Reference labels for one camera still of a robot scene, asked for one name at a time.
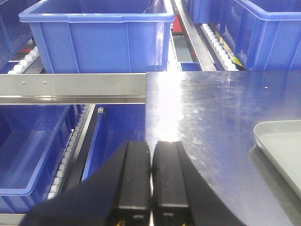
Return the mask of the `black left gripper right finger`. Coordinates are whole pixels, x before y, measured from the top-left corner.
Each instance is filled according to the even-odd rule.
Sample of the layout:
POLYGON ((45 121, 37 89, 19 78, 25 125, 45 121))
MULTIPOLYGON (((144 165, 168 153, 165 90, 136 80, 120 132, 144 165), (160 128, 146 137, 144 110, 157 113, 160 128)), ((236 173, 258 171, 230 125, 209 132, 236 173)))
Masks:
POLYGON ((199 174, 181 142, 157 142, 152 177, 156 226, 244 225, 199 174))

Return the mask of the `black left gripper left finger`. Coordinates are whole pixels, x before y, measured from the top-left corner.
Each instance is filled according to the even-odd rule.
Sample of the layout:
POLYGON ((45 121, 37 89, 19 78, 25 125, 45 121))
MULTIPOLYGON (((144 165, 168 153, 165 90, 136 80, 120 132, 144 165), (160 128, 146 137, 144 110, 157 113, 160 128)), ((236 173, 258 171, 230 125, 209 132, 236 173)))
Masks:
POLYGON ((124 142, 87 179, 32 207, 20 225, 147 226, 151 213, 150 164, 146 142, 124 142))

